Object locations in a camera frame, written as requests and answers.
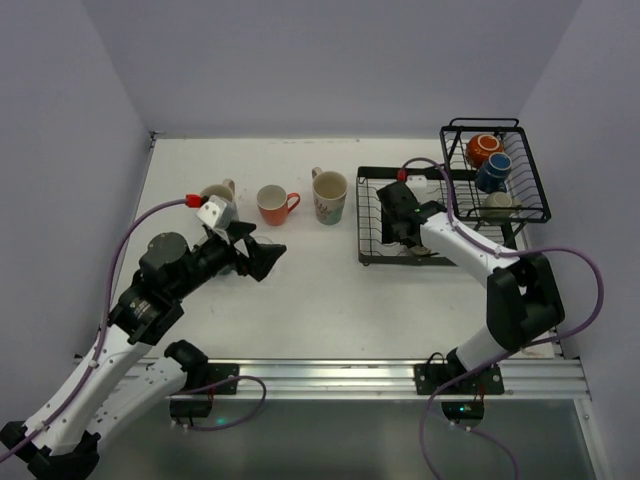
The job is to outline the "small beige patterned cup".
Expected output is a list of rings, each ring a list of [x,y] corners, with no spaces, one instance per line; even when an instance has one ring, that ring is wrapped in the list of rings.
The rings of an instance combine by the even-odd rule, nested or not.
[[[416,245],[410,248],[410,252],[412,255],[416,257],[431,257],[434,255],[434,252],[427,247]]]

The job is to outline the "beige ceramic mug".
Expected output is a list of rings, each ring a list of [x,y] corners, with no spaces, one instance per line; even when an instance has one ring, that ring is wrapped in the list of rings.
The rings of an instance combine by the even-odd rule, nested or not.
[[[239,219],[236,198],[235,198],[235,182],[232,179],[225,179],[219,184],[210,185],[200,192],[201,197],[217,196],[225,199],[233,205],[234,220]]]

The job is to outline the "orange ceramic mug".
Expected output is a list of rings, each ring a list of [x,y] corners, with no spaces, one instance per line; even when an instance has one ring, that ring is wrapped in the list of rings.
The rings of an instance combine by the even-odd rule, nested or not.
[[[299,205],[298,193],[287,193],[279,185],[266,185],[256,196],[256,203],[263,220],[270,226],[281,226],[288,215]]]

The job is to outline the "tall floral cream mug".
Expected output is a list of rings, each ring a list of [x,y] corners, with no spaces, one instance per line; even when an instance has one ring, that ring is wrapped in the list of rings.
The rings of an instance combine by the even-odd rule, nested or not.
[[[316,219],[323,225],[337,224],[346,203],[347,179],[338,172],[316,167],[312,170],[312,192]]]

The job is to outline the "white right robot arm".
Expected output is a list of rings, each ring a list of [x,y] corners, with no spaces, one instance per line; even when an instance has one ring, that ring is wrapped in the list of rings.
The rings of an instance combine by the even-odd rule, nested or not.
[[[442,204],[420,203],[406,183],[377,191],[393,240],[436,251],[470,274],[486,292],[485,324],[446,357],[450,379],[510,356],[565,319],[551,264],[470,229]]]

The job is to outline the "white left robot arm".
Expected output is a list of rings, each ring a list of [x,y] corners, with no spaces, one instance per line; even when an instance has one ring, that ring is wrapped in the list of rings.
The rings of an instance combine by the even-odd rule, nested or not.
[[[126,373],[182,317],[183,300],[224,270],[263,280],[285,253],[261,244],[255,225],[233,221],[194,247],[175,232],[148,244],[132,283],[119,297],[94,345],[56,394],[24,421],[7,423],[1,441],[37,479],[85,479],[100,450],[161,398],[203,387],[207,356],[191,343],[171,343],[162,358],[125,388]]]

